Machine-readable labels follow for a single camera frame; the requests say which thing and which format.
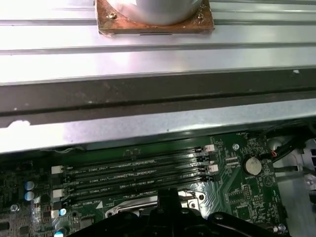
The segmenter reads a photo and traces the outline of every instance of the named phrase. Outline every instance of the blue capacitor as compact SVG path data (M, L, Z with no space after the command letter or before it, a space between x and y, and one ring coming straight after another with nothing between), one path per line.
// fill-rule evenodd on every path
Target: blue capacitor
M28 181L28 182L26 182L26 183L24 184L24 188L25 188L25 190L27 190L27 191L32 190L34 187L35 187L35 184L34 184L33 181Z
M64 209L64 208L59 210L59 215L60 216L64 216L64 215L66 215L66 213L67 213L67 210Z
M54 237L64 237L64 233L62 233L61 231L57 231L57 232L54 234Z
M32 191L26 192L24 194L24 199L26 201L32 201L34 199L34 197L35 197L35 194Z

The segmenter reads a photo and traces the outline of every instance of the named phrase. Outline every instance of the screw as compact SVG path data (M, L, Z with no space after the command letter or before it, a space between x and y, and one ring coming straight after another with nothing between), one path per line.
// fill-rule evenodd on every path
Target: screw
M240 148L240 146L239 146L238 144L233 144L233 149L234 149L235 151L238 151L239 148Z
M314 181L313 181L313 180L308 180L308 181L307 181L307 184L308 184L308 185L313 185L313 184L314 184Z
M216 220L219 220L219 221L224 219L224 217L221 214L215 214L214 217L215 217Z
M199 14L197 15L197 18L198 18L198 19L203 19L203 17L204 17L204 16L203 16L202 13L199 13Z
M15 211L18 211L18 210L19 210L19 206L18 205L16 205L16 204L11 205L10 211L15 212Z
M278 232L277 226L273 226L273 233L277 233L277 232Z
M278 230L279 230L280 232L286 231L286 227L285 227L284 224L279 224L279 225L277 226L277 228L278 228Z
M182 213L182 214L188 214L188 213L189 213L189 210L188 210L188 209L183 208L183 209L181 209L181 213Z
M111 12L111 13L108 15L108 17L109 17L110 19L116 19L118 16L117 16L114 12Z

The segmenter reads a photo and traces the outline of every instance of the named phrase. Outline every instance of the silver cylinder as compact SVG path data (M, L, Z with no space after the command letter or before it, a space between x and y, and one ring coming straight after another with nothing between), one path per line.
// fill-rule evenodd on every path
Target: silver cylinder
M107 0L127 18L148 25L167 26L192 16L202 0Z

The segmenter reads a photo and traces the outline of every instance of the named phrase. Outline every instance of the gray metal surface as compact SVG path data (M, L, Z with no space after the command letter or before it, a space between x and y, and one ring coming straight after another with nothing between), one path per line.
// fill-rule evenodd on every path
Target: gray metal surface
M105 37L92 0L4 1L0 85L314 67L316 2L264 2L211 2L211 35Z
M33 126L16 122L0 129L0 153L104 141L120 141L115 145L121 146L150 142L153 137L157 141L159 135L160 140L192 137L315 115L316 99L309 99Z
M293 151L287 157L278 161L275 167L302 165L314 169L310 149L316 148L315 141L309 140L304 154ZM314 237L316 219L309 198L310 186L307 178L302 173L278 173L278 186L280 189L282 204L285 206L288 219L287 224L293 237Z

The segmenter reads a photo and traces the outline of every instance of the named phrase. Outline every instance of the capacitor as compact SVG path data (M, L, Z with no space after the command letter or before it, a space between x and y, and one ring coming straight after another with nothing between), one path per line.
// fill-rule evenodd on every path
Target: capacitor
M59 228L58 231L55 232L54 237L65 237L67 235L66 228Z
M258 158L249 156L243 161L243 170L249 175L258 175L262 171L262 164Z
M60 215L60 216L64 216L64 215L66 215L66 213L67 213L67 210L64 209L64 208L62 208L62 209L59 210L59 215Z
M28 191L27 193L24 194L24 199L26 201L32 201L35 198L35 194L32 191Z
M24 188L27 191L32 190L35 187L35 183L33 181L28 181L24 184Z
M55 234L54 234L54 237L64 237L64 233L62 231L57 231Z

